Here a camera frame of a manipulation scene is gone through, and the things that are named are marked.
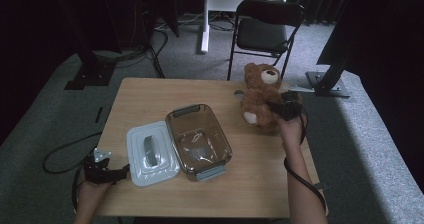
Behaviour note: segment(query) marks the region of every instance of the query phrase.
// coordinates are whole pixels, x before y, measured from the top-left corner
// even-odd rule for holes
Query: white lid
[[[127,150],[131,179],[137,186],[167,180],[180,171],[165,121],[129,130]]]

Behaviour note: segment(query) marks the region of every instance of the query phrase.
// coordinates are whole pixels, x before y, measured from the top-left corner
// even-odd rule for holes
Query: black chair
[[[304,11],[299,4],[271,0],[243,0],[236,10],[227,80],[231,77],[234,53],[275,58],[273,64],[275,66],[287,52],[281,71],[283,77],[294,36],[303,20]],[[286,26],[293,27],[288,38]],[[236,44],[242,51],[234,50]]]

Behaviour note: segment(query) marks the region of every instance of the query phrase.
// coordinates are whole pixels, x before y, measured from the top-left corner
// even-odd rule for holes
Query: chair backrest
[[[301,5],[272,0],[243,0],[236,13],[269,24],[293,27],[299,27],[305,19]]]

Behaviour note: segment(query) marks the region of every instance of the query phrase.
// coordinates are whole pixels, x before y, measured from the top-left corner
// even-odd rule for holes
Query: brown teddy bear
[[[244,67],[244,79],[247,90],[241,101],[244,119],[264,131],[277,127],[267,101],[281,102],[278,89],[281,86],[280,72],[268,64],[249,63]]]

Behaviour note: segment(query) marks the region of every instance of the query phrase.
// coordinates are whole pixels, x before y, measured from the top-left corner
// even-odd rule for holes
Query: gray carpet
[[[226,22],[214,24],[231,27]],[[159,61],[167,78],[225,80],[232,32],[211,28],[209,52],[201,54],[201,30],[199,25],[187,23],[180,27],[180,38],[164,30],[169,39]],[[327,70],[328,66],[315,64],[332,30],[333,26],[322,24],[300,28],[284,81],[308,87],[305,72]],[[153,47],[158,50],[164,40],[165,36],[156,32]],[[114,56],[109,52],[97,53]],[[98,110],[110,110],[123,78],[156,77],[149,58],[147,55],[120,62],[109,86],[86,87],[82,91],[64,91],[81,65],[76,55],[57,68],[1,146],[0,223],[72,222],[70,196],[74,172],[47,174],[41,167],[43,158],[57,146],[101,131],[108,111],[103,111],[96,120]],[[243,66],[248,62],[270,62],[240,55],[235,60],[232,80],[243,80]],[[320,179],[328,185],[325,196],[330,223],[423,223],[423,194],[360,78],[345,72],[342,81],[352,94],[348,100],[303,94],[310,118],[307,137]],[[55,170],[72,166],[98,140],[96,136],[63,150],[48,166]],[[132,223],[133,218],[125,217],[122,221]],[[93,223],[118,223],[118,220],[96,217]]]

